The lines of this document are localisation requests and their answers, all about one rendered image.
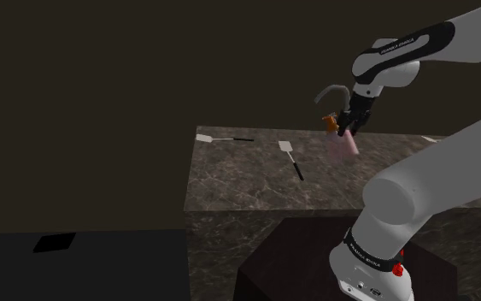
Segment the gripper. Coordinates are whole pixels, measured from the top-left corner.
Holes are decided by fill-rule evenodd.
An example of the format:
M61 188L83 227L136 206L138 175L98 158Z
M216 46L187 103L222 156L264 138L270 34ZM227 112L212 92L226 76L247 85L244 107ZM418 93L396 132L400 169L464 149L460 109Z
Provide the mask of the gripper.
M349 100L349 110L341 110L337 116L337 135L339 137L344 135L351 120L354 121L350 126L349 131L352 135L356 135L361 127L368 122L374 101L375 97L364 97L353 92Z

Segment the grey curved tap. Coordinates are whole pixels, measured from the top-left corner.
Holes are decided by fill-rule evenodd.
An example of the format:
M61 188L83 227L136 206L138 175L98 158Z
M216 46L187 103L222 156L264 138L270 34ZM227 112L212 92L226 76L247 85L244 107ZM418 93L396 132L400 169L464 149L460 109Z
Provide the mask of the grey curved tap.
M343 111L349 111L350 105L350 99L351 99L351 93L349 91L349 88L347 86L343 85L329 85L326 88L324 88L314 99L314 103L319 103L320 100L330 91L341 91L344 95L343 99Z

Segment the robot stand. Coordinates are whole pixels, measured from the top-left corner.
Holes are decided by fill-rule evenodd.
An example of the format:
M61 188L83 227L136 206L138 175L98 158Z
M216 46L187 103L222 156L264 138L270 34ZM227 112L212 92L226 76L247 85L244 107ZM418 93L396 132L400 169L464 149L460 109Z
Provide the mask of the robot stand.
M331 271L329 254L356 218L283 219L238 268L233 301L354 301ZM457 301L457 268L408 242L405 271L415 301Z

